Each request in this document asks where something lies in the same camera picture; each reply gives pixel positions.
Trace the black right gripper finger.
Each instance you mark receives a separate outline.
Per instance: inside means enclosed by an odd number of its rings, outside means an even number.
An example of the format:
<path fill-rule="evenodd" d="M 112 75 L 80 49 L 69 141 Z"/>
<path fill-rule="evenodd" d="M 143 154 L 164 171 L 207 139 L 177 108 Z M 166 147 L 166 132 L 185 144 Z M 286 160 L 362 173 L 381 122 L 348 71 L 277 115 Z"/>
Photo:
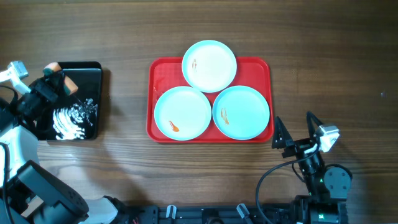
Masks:
<path fill-rule="evenodd" d="M 278 116 L 276 116 L 274 119 L 272 148 L 284 149 L 293 145 L 294 145 L 294 140 L 292 139 L 290 133 L 283 124 L 282 120 Z"/>
<path fill-rule="evenodd" d="M 316 124 L 317 126 L 321 126 L 323 125 L 323 122 L 321 122 L 311 111 L 307 112 L 306 119 L 309 136 L 312 139 L 316 139 L 317 135 L 315 134 L 314 124 Z"/>

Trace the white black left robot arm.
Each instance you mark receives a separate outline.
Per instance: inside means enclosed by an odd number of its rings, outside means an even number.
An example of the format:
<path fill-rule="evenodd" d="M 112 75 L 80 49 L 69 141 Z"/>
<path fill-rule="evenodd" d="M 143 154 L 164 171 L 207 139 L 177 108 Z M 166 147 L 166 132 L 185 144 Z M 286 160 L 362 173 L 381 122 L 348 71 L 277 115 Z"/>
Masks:
<path fill-rule="evenodd" d="M 34 121 L 75 86 L 64 75 L 33 82 L 23 97 L 1 101 L 1 223 L 130 223 L 125 205 L 108 196 L 85 200 L 33 159 Z"/>

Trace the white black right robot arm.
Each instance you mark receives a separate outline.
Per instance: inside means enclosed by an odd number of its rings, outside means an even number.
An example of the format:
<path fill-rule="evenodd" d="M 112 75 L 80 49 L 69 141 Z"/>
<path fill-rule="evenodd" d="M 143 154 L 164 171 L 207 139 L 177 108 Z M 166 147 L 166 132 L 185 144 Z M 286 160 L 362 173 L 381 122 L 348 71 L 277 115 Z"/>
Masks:
<path fill-rule="evenodd" d="M 294 140 L 279 117 L 275 119 L 272 148 L 283 149 L 282 157 L 294 157 L 296 176 L 306 185 L 308 194 L 298 195 L 287 204 L 267 207 L 273 223 L 348 223 L 346 201 L 353 175 L 339 164 L 326 165 L 322 153 L 329 152 L 340 136 L 333 124 L 323 124 L 307 113 L 309 137 Z"/>

